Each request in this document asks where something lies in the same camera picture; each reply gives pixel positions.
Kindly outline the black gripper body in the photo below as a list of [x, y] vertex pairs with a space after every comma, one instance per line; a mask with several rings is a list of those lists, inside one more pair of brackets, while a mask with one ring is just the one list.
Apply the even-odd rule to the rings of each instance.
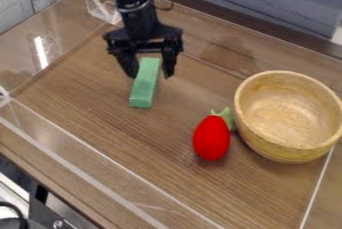
[[123, 51], [135, 53], [160, 53], [163, 48], [169, 45], [176, 52], [181, 52], [183, 48], [183, 30], [180, 28], [157, 24], [156, 28], [147, 39], [132, 39], [127, 30], [120, 28], [103, 35], [107, 42], [107, 50], [109, 54]]

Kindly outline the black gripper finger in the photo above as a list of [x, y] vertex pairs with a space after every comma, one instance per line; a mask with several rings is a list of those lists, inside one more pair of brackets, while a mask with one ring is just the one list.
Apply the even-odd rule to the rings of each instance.
[[173, 48], [165, 47], [161, 50], [161, 57], [163, 57], [161, 68], [163, 68], [164, 77], [169, 78], [175, 73], [177, 52], [175, 51]]
[[139, 72], [139, 62], [135, 52], [120, 51], [115, 53], [119, 65], [129, 78], [135, 78]]

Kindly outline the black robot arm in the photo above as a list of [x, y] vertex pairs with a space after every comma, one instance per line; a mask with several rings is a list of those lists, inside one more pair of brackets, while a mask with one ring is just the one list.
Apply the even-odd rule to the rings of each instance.
[[153, 0], [115, 1], [124, 27], [103, 35], [108, 53], [131, 78], [139, 71], [136, 54], [160, 53], [164, 77], [171, 77], [183, 51], [183, 30], [159, 21]]

